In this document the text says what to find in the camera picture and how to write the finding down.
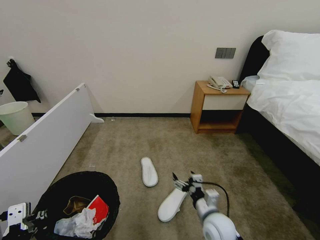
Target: black headboard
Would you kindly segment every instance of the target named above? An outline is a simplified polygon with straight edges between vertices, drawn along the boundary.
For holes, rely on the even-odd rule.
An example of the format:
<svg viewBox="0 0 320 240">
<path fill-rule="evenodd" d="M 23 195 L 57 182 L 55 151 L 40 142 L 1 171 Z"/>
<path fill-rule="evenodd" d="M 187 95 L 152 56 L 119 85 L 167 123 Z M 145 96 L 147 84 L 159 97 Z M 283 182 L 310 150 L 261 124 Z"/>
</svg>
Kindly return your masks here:
<svg viewBox="0 0 320 240">
<path fill-rule="evenodd" d="M 240 74 L 239 82 L 245 77 L 257 75 L 264 62 L 270 56 L 269 51 L 261 42 L 262 38 L 263 36 L 258 37 L 251 45 Z"/>
</svg>

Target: slipper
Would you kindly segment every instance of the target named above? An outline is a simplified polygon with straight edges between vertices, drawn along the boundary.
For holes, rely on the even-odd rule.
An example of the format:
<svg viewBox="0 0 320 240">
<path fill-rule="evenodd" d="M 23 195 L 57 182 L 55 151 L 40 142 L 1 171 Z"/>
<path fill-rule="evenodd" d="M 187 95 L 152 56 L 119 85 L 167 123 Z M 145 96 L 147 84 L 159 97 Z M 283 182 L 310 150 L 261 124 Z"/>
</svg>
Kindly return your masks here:
<svg viewBox="0 0 320 240">
<path fill-rule="evenodd" d="M 153 166 L 153 163 L 150 158 L 143 157 L 141 158 L 142 166 L 142 181 L 147 187 L 153 187 L 158 183 L 158 174 L 156 169 Z"/>
<path fill-rule="evenodd" d="M 181 203 L 188 193 L 175 188 L 161 203 L 158 218 L 162 222 L 169 222 L 180 211 Z"/>
</svg>

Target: black baseboard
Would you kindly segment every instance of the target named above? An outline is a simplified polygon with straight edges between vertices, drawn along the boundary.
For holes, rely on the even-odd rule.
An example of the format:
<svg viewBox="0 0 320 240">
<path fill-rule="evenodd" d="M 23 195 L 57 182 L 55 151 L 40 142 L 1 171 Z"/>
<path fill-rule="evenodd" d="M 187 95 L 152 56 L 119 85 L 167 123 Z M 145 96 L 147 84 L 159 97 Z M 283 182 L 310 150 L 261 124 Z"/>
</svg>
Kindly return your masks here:
<svg viewBox="0 0 320 240">
<path fill-rule="evenodd" d="M 42 117 L 45 113 L 32 113 L 33 117 Z"/>
<path fill-rule="evenodd" d="M 42 117 L 44 113 L 32 113 Z M 190 117 L 190 113 L 95 113 L 96 117 Z"/>
</svg>

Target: white bed sheet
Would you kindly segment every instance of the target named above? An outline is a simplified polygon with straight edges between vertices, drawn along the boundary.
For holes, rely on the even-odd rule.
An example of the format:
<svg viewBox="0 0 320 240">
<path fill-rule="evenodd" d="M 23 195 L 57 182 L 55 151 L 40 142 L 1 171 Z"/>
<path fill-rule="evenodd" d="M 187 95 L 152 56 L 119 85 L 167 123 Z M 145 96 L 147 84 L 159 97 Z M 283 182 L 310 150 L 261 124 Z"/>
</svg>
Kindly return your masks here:
<svg viewBox="0 0 320 240">
<path fill-rule="evenodd" d="M 320 166 L 320 81 L 267 81 L 251 76 L 241 85 L 251 92 L 248 105 Z"/>
</svg>

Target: trash bin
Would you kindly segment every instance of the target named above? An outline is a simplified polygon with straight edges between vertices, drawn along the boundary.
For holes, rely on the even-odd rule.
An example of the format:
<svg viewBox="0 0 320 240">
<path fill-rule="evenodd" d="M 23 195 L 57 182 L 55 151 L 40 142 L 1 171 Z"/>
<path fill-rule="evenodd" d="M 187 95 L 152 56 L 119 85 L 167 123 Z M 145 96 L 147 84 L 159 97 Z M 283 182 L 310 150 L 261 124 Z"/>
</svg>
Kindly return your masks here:
<svg viewBox="0 0 320 240">
<path fill-rule="evenodd" d="M 109 215 L 105 220 L 101 230 L 97 230 L 94 240 L 101 240 L 106 237 L 116 221 L 120 200 L 117 186 L 113 180 L 101 172 L 77 172 L 70 174 L 51 185 L 42 195 L 34 212 L 47 209 L 48 225 L 46 229 L 38 229 L 35 234 L 36 239 L 42 240 L 70 240 L 84 239 L 78 237 L 66 237 L 55 234 L 54 226 L 62 218 L 69 218 L 73 215 L 66 215 L 63 209 L 73 196 L 80 196 L 87 199 L 94 199 L 99 195 L 109 206 Z"/>
<path fill-rule="evenodd" d="M 1 105 L 0 120 L 16 136 L 34 123 L 27 102 L 12 102 Z"/>
</svg>

